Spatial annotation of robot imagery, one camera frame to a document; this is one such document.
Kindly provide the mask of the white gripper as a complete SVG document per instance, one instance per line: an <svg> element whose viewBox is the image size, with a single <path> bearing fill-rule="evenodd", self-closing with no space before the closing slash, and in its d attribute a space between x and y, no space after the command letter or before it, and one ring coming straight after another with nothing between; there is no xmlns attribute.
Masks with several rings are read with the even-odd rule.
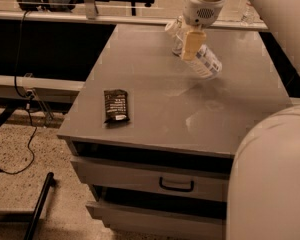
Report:
<svg viewBox="0 0 300 240"><path fill-rule="evenodd" d="M179 16L175 22L172 52L182 52L181 58L185 61L193 60L206 40L206 33L188 31L184 36L184 20L187 25L209 27L217 20L224 3L225 0L185 0L183 17Z"/></svg>

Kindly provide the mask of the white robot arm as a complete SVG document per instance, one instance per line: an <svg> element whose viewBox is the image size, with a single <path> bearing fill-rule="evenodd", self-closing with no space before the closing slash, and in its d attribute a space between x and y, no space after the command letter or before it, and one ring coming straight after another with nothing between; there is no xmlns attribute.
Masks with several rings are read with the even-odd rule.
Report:
<svg viewBox="0 0 300 240"><path fill-rule="evenodd" d="M200 30L190 30L191 25L209 27L209 21L195 23L195 12L202 8L222 8L223 0L185 0L183 19L186 34L183 47L177 55L188 67L199 59L187 61L194 51L188 43L199 41ZM250 0L259 16L269 28L279 48L287 55L300 77L300 0ZM229 75L234 91L223 89L224 79L210 80L201 84L204 91L197 95L198 103L181 103L169 118L169 133L176 134L171 140L178 148L199 147L204 144L214 152L228 154L239 121L247 123L248 114L258 116L255 125L240 139L232 164L227 192L227 240L300 240L300 105L291 106L275 96L278 87L267 84L266 74L248 69L236 69L236 62Z"/></svg>

